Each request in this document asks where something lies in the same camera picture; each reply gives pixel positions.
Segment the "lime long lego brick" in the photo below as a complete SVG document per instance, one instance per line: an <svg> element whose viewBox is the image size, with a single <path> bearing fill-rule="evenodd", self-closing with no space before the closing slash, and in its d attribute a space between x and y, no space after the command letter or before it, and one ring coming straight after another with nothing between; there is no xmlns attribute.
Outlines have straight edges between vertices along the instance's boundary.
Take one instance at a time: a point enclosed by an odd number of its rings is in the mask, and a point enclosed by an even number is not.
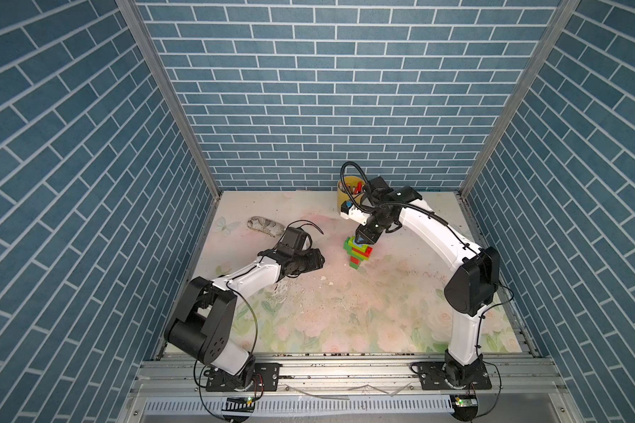
<svg viewBox="0 0 635 423"><path fill-rule="evenodd" d="M358 244L355 242L354 236L347 239L347 245L351 251L362 257L368 257L370 255L370 246L368 244Z"/></svg>

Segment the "red long lego brick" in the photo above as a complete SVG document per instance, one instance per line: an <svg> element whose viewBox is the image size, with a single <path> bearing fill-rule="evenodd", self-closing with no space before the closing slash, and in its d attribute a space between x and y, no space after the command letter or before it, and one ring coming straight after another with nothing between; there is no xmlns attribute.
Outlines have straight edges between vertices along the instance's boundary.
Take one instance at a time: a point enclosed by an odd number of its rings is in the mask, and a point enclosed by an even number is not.
<svg viewBox="0 0 635 423"><path fill-rule="evenodd" d="M370 256L370 253L372 252L372 247L367 247L364 249L360 249L360 248L353 248L353 251L356 252L357 254L361 255L361 256Z"/></svg>

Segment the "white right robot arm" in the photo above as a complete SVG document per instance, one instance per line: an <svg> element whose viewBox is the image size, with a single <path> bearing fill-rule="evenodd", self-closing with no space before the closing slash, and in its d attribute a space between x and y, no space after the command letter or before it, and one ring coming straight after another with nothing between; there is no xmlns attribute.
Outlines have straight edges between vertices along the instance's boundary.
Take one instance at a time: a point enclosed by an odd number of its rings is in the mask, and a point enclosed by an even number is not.
<svg viewBox="0 0 635 423"><path fill-rule="evenodd" d="M453 308L452 337L446 350L446 369L459 375L477 369L482 356L480 335L483 315L499 287L500 255L492 247L482 248L457 232L435 213L422 195L410 186L391 188L382 177L370 179L353 161L340 168L340 182L352 167L363 180L363 199L350 191L340 207L342 218L359 224L356 244L375 244L382 234L401 228L411 230L426 242L452 273L444 288Z"/></svg>

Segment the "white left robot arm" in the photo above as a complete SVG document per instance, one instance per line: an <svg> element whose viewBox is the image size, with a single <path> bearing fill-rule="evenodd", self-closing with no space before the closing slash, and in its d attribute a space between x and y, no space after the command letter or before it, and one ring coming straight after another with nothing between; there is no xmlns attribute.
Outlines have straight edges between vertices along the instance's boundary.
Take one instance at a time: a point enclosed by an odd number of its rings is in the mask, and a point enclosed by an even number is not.
<svg viewBox="0 0 635 423"><path fill-rule="evenodd" d="M301 227L289 227L279 241L247 266L214 280L191 280L176 302L165 340L197 362L217 368L247 385L255 357L229 339L236 310L257 292L284 278L323 268L326 259Z"/></svg>

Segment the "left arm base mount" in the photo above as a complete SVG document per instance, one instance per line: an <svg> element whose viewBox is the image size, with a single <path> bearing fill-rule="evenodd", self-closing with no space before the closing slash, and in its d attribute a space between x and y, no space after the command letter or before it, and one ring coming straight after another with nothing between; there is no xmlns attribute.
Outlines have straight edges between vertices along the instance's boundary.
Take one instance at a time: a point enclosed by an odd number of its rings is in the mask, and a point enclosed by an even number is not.
<svg viewBox="0 0 635 423"><path fill-rule="evenodd" d="M221 369L213 368L206 372L207 392L245 392L245 391L277 391L280 368L277 362L255 363L253 368L247 366L240 375L231 375Z"/></svg>

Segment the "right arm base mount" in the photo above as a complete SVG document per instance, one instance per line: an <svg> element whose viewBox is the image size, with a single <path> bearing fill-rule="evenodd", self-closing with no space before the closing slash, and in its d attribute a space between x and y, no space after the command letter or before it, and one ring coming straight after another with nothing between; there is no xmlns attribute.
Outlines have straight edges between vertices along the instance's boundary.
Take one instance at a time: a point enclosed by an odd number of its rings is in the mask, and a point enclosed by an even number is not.
<svg viewBox="0 0 635 423"><path fill-rule="evenodd" d="M482 360L468 366L457 362L419 361L409 366L424 391L490 390L492 382Z"/></svg>

